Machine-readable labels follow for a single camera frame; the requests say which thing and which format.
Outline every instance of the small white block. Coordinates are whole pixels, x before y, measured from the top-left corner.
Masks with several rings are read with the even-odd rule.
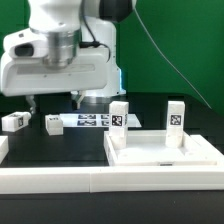
[[[113,101],[110,104],[109,135],[115,149],[126,147],[128,133],[128,102]]]
[[[49,135],[63,135],[63,121],[59,115],[46,115],[45,127]]]
[[[0,136],[0,163],[9,152],[8,137]]]
[[[2,131],[15,132],[29,124],[29,112],[15,112],[2,117]]]
[[[167,111],[166,146],[179,148],[183,142],[185,104],[182,101],[169,101]]]

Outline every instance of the green backdrop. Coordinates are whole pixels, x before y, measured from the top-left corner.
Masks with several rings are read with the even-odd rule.
[[[28,25],[26,0],[2,0],[0,46]],[[224,1],[138,0],[137,10],[170,61],[224,115]],[[129,92],[195,92],[161,58],[132,14],[117,25],[118,59]]]

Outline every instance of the white base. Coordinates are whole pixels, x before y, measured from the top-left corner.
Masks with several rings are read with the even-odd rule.
[[[224,164],[224,156],[200,135],[183,135],[180,148],[168,148],[166,131],[129,131],[124,149],[105,132],[104,148],[111,166],[188,166]]]

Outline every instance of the table surface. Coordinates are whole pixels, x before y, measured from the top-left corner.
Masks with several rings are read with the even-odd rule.
[[[224,152],[224,117],[191,96],[129,93],[114,100],[129,102],[129,113],[136,114],[141,130],[165,129],[168,101],[184,101],[185,132],[202,135]],[[107,114],[109,103],[83,103],[73,111],[69,94],[38,96],[36,101],[39,113],[28,127],[15,133],[0,131],[9,136],[10,149],[1,168],[108,166],[103,148],[108,128],[64,128],[63,136],[49,136],[44,116]],[[24,97],[0,96],[0,105],[0,117],[29,110]],[[0,208],[2,223],[221,223],[224,191],[0,195]]]

